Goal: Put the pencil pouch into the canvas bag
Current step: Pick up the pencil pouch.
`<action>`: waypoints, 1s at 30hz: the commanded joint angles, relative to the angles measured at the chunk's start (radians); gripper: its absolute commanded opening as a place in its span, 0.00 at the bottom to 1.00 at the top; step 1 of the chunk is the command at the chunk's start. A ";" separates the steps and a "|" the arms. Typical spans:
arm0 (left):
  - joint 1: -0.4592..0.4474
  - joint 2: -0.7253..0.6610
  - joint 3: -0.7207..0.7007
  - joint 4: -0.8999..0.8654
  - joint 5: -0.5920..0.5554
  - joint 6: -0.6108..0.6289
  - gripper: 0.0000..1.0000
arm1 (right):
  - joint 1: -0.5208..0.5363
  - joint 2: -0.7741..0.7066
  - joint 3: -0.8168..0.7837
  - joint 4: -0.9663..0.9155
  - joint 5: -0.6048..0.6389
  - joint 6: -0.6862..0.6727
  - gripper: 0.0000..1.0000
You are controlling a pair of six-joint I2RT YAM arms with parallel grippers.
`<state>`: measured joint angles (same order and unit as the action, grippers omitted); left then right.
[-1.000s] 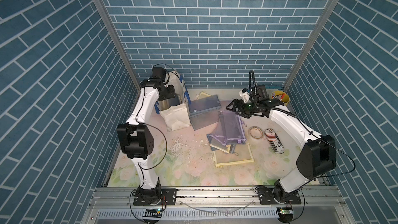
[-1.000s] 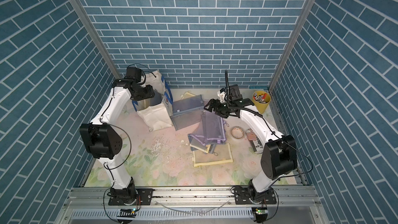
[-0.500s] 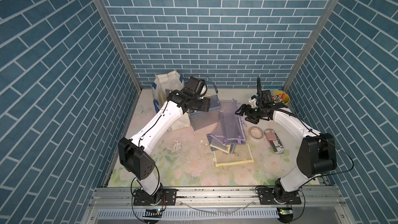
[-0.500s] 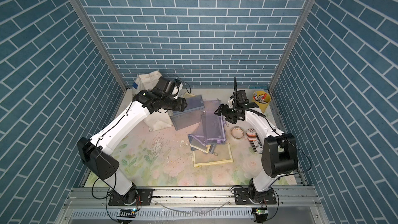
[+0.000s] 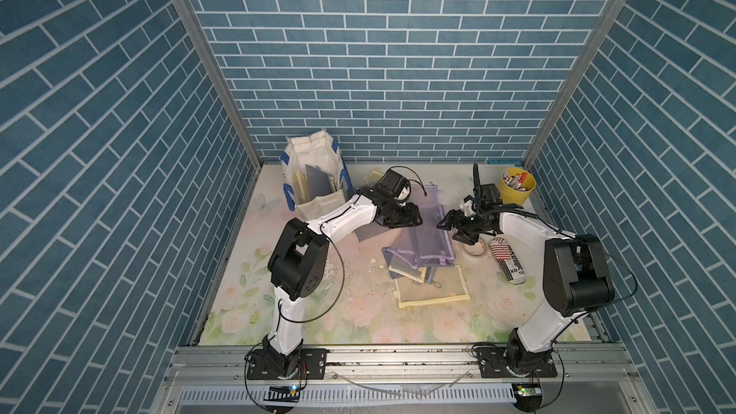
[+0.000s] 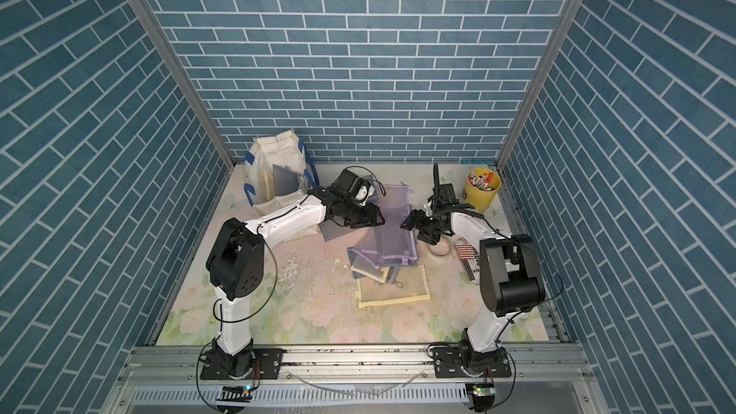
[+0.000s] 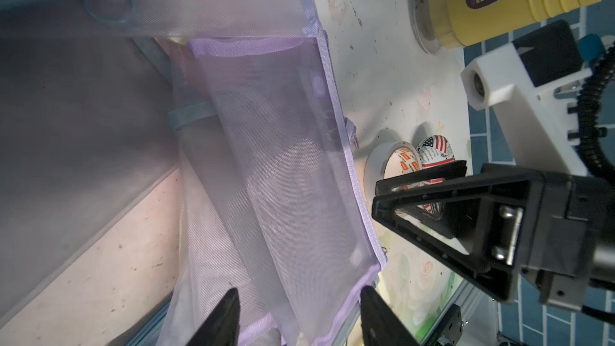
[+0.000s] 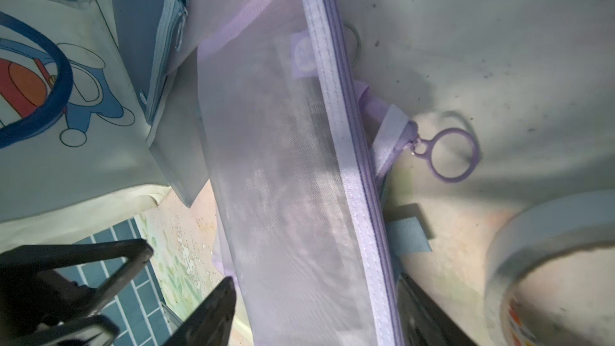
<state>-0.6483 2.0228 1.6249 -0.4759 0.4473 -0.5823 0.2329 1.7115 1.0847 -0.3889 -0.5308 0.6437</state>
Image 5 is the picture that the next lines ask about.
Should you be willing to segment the grey blue mesh pouch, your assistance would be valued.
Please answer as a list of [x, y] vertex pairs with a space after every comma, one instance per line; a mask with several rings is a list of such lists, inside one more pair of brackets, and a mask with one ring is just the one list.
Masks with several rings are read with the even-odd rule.
[[310, 199], [326, 197], [335, 191], [333, 178], [330, 174], [312, 165], [306, 165], [305, 170], [306, 179], [309, 184]]

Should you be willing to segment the yellow trim mesh pouch top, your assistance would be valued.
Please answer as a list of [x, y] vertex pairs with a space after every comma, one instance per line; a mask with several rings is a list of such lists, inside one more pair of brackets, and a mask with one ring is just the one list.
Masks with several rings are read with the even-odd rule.
[[293, 181], [297, 205], [308, 202], [310, 200], [310, 192], [306, 176], [302, 172], [296, 172]]

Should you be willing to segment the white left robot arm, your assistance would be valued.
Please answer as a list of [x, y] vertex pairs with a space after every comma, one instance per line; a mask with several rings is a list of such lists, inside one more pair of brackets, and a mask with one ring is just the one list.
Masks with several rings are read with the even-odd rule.
[[271, 254], [268, 270], [275, 294], [275, 312], [264, 348], [278, 357], [299, 353], [303, 344], [305, 300], [320, 285], [331, 248], [372, 222], [387, 229], [422, 224], [418, 206], [409, 201], [412, 179], [394, 168], [378, 182], [363, 186], [337, 209], [308, 222], [290, 220]]

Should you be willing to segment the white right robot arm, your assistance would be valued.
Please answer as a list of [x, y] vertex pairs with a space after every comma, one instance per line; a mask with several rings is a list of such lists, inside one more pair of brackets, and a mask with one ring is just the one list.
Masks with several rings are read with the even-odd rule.
[[551, 362], [553, 345], [588, 312], [613, 303], [615, 291], [601, 241], [567, 233], [528, 212], [503, 203], [494, 184], [473, 186], [459, 209], [448, 211], [437, 227], [452, 239], [474, 245], [482, 235], [511, 236], [542, 256], [544, 300], [525, 323], [513, 329], [504, 352], [505, 366], [530, 376]]

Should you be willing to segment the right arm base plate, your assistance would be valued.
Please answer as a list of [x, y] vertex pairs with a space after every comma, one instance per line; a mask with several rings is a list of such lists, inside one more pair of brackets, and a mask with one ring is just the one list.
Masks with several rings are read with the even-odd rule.
[[529, 353], [523, 348], [480, 343], [471, 347], [482, 379], [529, 378], [551, 379], [558, 376], [552, 352]]

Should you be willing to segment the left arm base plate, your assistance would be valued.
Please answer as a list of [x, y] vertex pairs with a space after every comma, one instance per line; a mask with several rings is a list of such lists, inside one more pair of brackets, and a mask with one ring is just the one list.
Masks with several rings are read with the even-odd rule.
[[298, 347], [287, 356], [271, 347], [253, 350], [246, 363], [245, 375], [249, 381], [291, 380], [297, 377], [323, 380], [328, 351], [325, 348]]

